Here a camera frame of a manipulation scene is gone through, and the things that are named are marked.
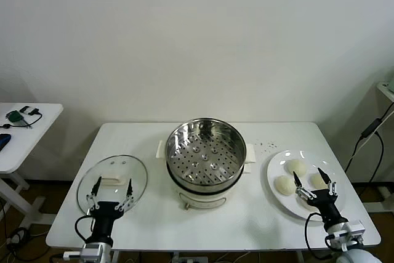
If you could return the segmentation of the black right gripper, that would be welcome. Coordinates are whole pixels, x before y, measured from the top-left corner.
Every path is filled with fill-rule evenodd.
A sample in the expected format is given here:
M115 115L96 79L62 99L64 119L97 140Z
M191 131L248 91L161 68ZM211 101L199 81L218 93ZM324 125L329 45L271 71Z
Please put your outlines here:
M348 219L341 216L337 209L335 202L338 197L337 183L332 181L328 174L326 174L321 168L318 168L318 172L326 184L324 189L309 191L303 187L297 173L294 171L294 183L295 193L307 201L309 206L316 207L321 214L324 228L330 228L340 223L348 222Z

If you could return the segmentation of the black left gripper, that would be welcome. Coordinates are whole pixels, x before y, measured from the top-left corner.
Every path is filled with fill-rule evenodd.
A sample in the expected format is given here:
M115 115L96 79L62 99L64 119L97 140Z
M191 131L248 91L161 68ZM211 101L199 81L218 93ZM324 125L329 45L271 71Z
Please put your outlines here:
M113 242L111 237L115 220L121 218L121 212L130 210L134 205L132 179L127 185L126 197L122 202L97 201L97 194L100 188L102 177L100 176L93 185L90 194L86 195L87 204L94 218L94 226L91 242Z

